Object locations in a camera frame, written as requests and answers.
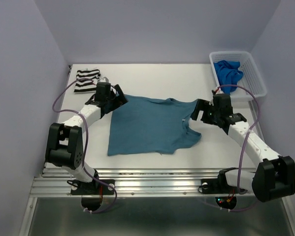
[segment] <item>tabletop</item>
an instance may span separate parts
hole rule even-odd
[[[98,68],[113,85],[119,84],[125,94],[150,98],[175,98],[190,102],[197,98],[211,100],[216,87],[209,64],[74,64],[68,83],[76,79],[80,69]],[[65,93],[62,109],[80,110],[91,93],[75,94],[74,86]],[[241,113],[252,124],[248,102],[233,103],[235,113]],[[61,113],[58,122],[73,114]],[[107,156],[112,113],[105,115],[89,129],[86,162],[97,169],[211,169],[237,167],[241,148],[217,126],[190,121],[190,128],[202,134],[192,148],[178,149],[173,155],[144,153]],[[247,155],[244,168],[255,168]]]

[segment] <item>teal t-shirt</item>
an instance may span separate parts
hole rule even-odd
[[[108,156],[190,148],[201,134],[189,127],[197,101],[180,102],[126,95],[128,103],[113,111]]]

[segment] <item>blue cloth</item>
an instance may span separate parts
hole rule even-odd
[[[189,128],[197,101],[180,102],[126,95],[128,103],[112,113],[108,156],[190,148],[201,134]]]
[[[244,73],[238,68],[240,62],[221,60],[214,63],[216,75],[220,85],[237,85],[238,81],[244,76]],[[222,91],[226,94],[234,92],[236,87],[223,87]]]

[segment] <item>metal frame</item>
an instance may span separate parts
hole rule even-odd
[[[256,107],[249,102],[254,120],[257,118]],[[258,135],[264,140],[261,127],[256,127]],[[120,198],[137,197],[216,197],[198,192],[202,178],[216,177],[220,169],[140,169],[119,170],[99,169],[101,179],[113,178]],[[44,168],[40,177],[33,180],[30,198],[20,230],[20,236],[27,236],[33,219],[37,198],[43,197],[81,197],[70,194],[70,186],[66,183],[71,176],[60,168]],[[295,235],[295,209],[290,197],[283,198],[287,218]]]

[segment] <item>white laundry basket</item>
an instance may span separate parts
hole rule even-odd
[[[221,60],[239,61],[239,70],[244,73],[243,78],[238,82],[238,85],[245,87],[255,97],[264,97],[267,93],[263,79],[257,69],[255,61],[250,53],[245,51],[229,51],[229,52],[213,52],[210,53],[210,61],[216,81],[216,85],[219,86],[218,78],[214,68],[214,62]],[[236,91],[230,93],[232,101],[251,101],[253,98],[246,91],[237,88]]]

